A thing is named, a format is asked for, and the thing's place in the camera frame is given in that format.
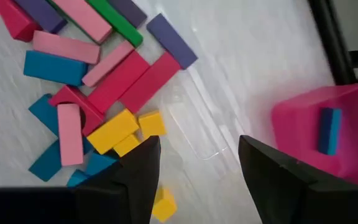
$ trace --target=white surface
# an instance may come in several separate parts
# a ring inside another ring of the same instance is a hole
[[[148,20],[163,12],[200,58],[141,112],[160,108],[168,130],[160,180],[178,204],[168,223],[260,223],[236,159],[239,135],[274,145],[273,104],[333,84],[306,0],[135,2]],[[140,31],[145,41],[138,51],[152,63],[162,48],[145,26]],[[61,34],[88,40],[73,24]],[[103,55],[121,41],[114,35]],[[47,183],[27,171],[56,139],[27,108],[62,86],[23,76],[27,49],[0,18],[0,186],[65,185],[76,167]],[[109,115],[121,109],[115,104]]]

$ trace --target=magenta block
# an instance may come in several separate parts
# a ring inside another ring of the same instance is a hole
[[[342,109],[335,156],[318,152],[322,108]],[[278,150],[358,184],[358,84],[322,87],[280,102],[272,123]]]

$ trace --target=red block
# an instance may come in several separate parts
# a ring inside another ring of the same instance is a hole
[[[178,62],[165,52],[120,98],[136,113],[180,69]]]
[[[52,106],[57,106],[59,103],[75,103],[80,106],[85,114],[85,125],[82,133],[88,136],[95,130],[103,121],[104,116],[98,111],[89,101],[86,96],[77,88],[65,85],[48,101]]]
[[[150,67],[136,51],[121,62],[88,96],[88,100],[102,113]]]
[[[0,15],[15,40],[30,42],[41,27],[12,0],[0,0]]]

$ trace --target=yellow block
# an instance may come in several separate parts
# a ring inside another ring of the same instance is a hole
[[[153,111],[139,116],[139,124],[144,140],[150,136],[159,136],[167,133],[159,111]]]
[[[160,222],[167,221],[177,210],[175,199],[168,189],[162,187],[157,190],[152,214]]]
[[[134,115],[127,109],[111,118],[87,138],[93,147],[104,154],[128,135],[139,129]]]
[[[136,146],[140,144],[140,141],[136,138],[134,134],[130,134],[120,143],[114,146],[114,150],[117,152],[119,157],[124,156],[131,150],[133,150]]]

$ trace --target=green block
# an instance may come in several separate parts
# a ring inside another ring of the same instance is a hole
[[[86,0],[108,23],[110,23],[134,47],[143,42],[142,35],[107,0]]]
[[[53,8],[55,8],[55,10],[62,15],[66,20],[72,22],[75,26],[77,26],[77,28],[79,28],[89,39],[91,39],[95,44],[98,44],[97,41],[95,41],[87,32],[85,32],[84,29],[82,29],[82,27],[80,25],[78,25],[77,22],[75,22],[70,16],[68,16],[62,9],[60,9],[60,7],[58,5],[56,5],[56,3],[54,3],[52,0],[46,0]]]

